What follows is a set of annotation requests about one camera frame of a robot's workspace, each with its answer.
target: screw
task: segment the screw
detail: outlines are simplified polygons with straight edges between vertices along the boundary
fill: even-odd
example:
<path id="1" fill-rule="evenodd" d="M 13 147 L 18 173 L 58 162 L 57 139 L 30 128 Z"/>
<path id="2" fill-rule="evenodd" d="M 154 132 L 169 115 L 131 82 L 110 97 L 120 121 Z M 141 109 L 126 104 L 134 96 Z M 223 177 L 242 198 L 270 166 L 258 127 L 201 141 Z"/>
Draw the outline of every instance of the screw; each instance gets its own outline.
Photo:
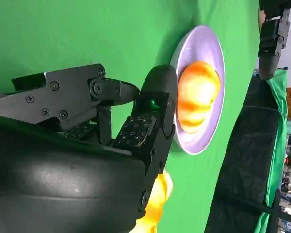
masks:
<path id="1" fill-rule="evenodd" d="M 58 82 L 52 81 L 49 86 L 52 89 L 52 91 L 58 91 L 59 90 Z"/>
<path id="2" fill-rule="evenodd" d="M 155 153 L 156 153 L 156 150 L 155 150 L 155 148 L 153 148 L 153 149 L 151 150 L 151 155 L 154 156 Z"/>
<path id="3" fill-rule="evenodd" d="M 48 108 L 42 108 L 41 114 L 45 117 L 49 115 L 49 109 Z"/>
<path id="4" fill-rule="evenodd" d="M 26 95 L 25 99 L 26 99 L 27 103 L 33 103 L 34 102 L 33 95 Z"/>
<path id="5" fill-rule="evenodd" d="M 98 72 L 98 74 L 100 74 L 100 75 L 105 75 L 105 74 L 106 74 L 106 72 L 105 72 L 103 69 L 99 69 L 99 72 Z"/>
<path id="6" fill-rule="evenodd" d="M 101 84 L 100 83 L 95 83 L 94 86 L 93 86 L 93 91 L 98 95 L 101 94 L 101 92 L 102 92 Z"/>
<path id="7" fill-rule="evenodd" d="M 62 120 L 66 120 L 68 118 L 68 112 L 66 110 L 61 110 L 60 113 L 59 113 L 59 117 Z"/>
<path id="8" fill-rule="evenodd" d="M 142 193 L 142 197 L 141 197 L 141 205 L 142 207 L 146 208 L 148 202 L 149 202 L 149 199 L 150 199 L 150 193 L 147 192 L 147 191 L 144 191 Z"/>

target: robotic arm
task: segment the robotic arm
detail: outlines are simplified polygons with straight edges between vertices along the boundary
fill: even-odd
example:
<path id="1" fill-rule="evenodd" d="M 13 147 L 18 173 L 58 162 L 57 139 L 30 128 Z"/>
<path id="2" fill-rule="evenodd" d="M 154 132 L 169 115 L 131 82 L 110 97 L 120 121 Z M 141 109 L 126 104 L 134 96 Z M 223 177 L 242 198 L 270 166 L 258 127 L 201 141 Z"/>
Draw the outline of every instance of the robotic arm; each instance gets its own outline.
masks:
<path id="1" fill-rule="evenodd" d="M 0 94 L 0 233 L 129 232 L 175 133 L 174 68 L 153 68 L 140 92 L 100 64 L 13 84 Z M 110 107 L 130 101 L 113 140 Z"/>
<path id="2" fill-rule="evenodd" d="M 259 74 L 263 80 L 273 77 L 286 47 L 289 32 L 291 0 L 260 0 L 260 9 L 265 12 L 259 46 Z"/>

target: yellow fruit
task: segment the yellow fruit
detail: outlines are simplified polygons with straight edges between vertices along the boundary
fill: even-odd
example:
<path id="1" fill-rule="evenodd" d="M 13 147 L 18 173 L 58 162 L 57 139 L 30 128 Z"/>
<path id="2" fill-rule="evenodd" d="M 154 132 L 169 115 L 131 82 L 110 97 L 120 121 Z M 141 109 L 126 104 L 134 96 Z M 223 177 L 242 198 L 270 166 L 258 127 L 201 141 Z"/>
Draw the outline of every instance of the yellow fruit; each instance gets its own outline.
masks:
<path id="1" fill-rule="evenodd" d="M 178 83 L 177 117 L 182 129 L 195 133 L 220 92 L 220 77 L 205 62 L 190 64 Z"/>

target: black metal bracket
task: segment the black metal bracket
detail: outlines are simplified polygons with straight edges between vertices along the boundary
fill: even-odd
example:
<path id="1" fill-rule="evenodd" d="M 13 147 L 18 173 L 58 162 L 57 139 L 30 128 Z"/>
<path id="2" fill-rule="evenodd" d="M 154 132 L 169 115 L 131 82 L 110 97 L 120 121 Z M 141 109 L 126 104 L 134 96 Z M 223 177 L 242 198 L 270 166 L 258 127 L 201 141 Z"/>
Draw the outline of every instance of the black metal bracket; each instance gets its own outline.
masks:
<path id="1" fill-rule="evenodd" d="M 176 109 L 176 72 L 170 65 L 153 68 L 148 74 L 113 146 L 129 150 L 145 164 L 146 176 L 140 194 L 140 217 L 145 214 L 154 181 L 163 173 L 173 141 Z"/>
<path id="2" fill-rule="evenodd" d="M 274 11 L 266 11 L 266 21 L 262 25 L 259 46 L 259 72 L 262 79 L 272 78 L 277 69 L 281 50 L 286 47 L 289 32 L 290 9 L 279 8 L 280 19 Z"/>
<path id="3" fill-rule="evenodd" d="M 95 119 L 100 141 L 107 143 L 111 114 L 105 107 L 131 102 L 139 90 L 105 74 L 94 64 L 13 79 L 16 92 L 0 95 L 0 117 L 64 132 Z"/>

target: green cloth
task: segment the green cloth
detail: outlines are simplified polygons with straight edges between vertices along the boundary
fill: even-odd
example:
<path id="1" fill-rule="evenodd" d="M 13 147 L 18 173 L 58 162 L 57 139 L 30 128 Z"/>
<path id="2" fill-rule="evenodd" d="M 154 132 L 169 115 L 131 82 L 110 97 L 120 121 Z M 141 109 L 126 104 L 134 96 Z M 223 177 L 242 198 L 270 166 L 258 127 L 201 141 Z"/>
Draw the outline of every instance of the green cloth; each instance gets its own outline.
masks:
<path id="1" fill-rule="evenodd" d="M 283 172 L 283 164 L 286 155 L 286 138 L 287 138 L 287 71 L 278 70 L 275 76 L 267 81 L 271 87 L 273 97 L 278 104 L 278 110 L 281 113 L 281 119 L 278 122 L 277 136 L 274 144 L 273 156 L 271 161 L 270 173 L 267 180 L 267 189 L 265 202 L 272 206 L 276 190 L 278 189 Z M 269 214 L 263 213 L 257 223 L 255 233 L 266 232 Z"/>
<path id="2" fill-rule="evenodd" d="M 203 232 L 228 140 L 243 105 L 259 47 L 258 0 L 0 0 L 0 92 L 10 80 L 102 63 L 107 76 L 141 87 L 168 63 L 181 38 L 210 26 L 222 45 L 226 91 L 217 132 L 200 155 L 173 145 L 167 160 L 174 189 L 160 233 Z M 116 136 L 132 104 L 112 109 Z"/>

